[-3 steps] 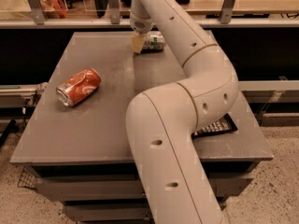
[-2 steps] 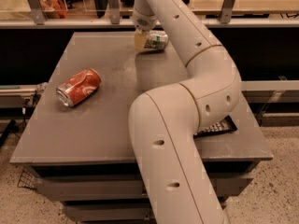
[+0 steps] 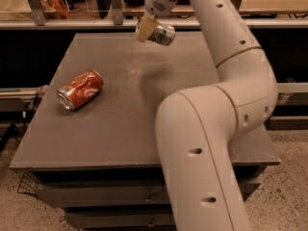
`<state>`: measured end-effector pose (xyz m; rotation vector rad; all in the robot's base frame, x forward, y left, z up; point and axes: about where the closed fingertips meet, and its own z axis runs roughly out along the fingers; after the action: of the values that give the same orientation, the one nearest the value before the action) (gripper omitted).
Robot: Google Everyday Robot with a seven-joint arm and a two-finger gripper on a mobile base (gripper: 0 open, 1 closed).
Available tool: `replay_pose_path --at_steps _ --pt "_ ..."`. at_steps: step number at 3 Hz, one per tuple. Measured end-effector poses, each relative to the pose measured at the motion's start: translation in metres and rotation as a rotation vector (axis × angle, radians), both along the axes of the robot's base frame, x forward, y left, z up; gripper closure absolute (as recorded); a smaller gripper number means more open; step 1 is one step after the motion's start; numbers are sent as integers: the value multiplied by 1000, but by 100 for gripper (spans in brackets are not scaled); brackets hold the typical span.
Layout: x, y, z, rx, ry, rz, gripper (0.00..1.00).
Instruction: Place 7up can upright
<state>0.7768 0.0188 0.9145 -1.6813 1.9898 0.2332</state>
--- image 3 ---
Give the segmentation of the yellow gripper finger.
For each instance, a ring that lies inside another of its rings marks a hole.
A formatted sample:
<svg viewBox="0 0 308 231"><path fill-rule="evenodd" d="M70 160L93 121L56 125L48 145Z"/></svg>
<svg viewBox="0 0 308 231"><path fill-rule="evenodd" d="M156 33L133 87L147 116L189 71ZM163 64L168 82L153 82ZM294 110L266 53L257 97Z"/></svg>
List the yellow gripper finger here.
<svg viewBox="0 0 308 231"><path fill-rule="evenodd" d="M136 27L136 38L140 42L146 42L151 34L156 30L156 19L152 15L145 14L141 17Z"/></svg>

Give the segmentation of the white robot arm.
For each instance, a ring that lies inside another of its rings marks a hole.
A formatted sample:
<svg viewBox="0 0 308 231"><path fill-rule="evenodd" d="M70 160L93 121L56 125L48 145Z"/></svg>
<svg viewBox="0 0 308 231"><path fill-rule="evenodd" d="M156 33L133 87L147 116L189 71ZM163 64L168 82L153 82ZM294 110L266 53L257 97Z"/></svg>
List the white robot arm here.
<svg viewBox="0 0 308 231"><path fill-rule="evenodd" d="M146 41L177 0L145 0L137 38ZM252 231L229 142L272 114L270 62L230 0L190 0L219 81L179 90L158 108L155 132L177 231Z"/></svg>

